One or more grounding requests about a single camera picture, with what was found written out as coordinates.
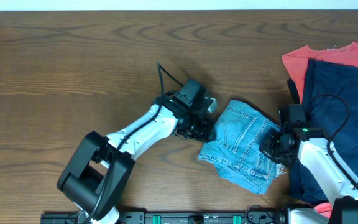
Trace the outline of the light blue denim jeans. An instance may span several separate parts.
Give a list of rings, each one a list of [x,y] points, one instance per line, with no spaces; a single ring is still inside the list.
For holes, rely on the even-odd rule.
[[[239,100],[231,100],[215,126],[216,139],[203,144],[198,159],[211,163],[220,178],[254,194],[265,194],[283,166],[259,151],[280,127]]]

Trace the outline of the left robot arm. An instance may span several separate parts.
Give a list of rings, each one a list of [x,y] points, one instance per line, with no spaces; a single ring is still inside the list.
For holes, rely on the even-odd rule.
[[[200,142],[214,140],[209,115],[216,107],[216,99],[194,80],[179,91],[162,93],[146,114],[127,127],[105,136],[88,133],[59,177],[57,189],[80,208],[85,223],[116,223],[116,205],[136,160],[171,134]]]

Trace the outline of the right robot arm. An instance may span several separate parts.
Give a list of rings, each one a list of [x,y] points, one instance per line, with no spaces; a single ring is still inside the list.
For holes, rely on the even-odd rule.
[[[279,111],[280,132],[270,134],[259,150],[276,164],[292,168],[303,164],[323,190],[332,211],[330,217],[313,207],[291,205],[275,215],[275,223],[358,223],[358,176],[338,154],[321,128],[306,120],[302,105],[287,105]]]

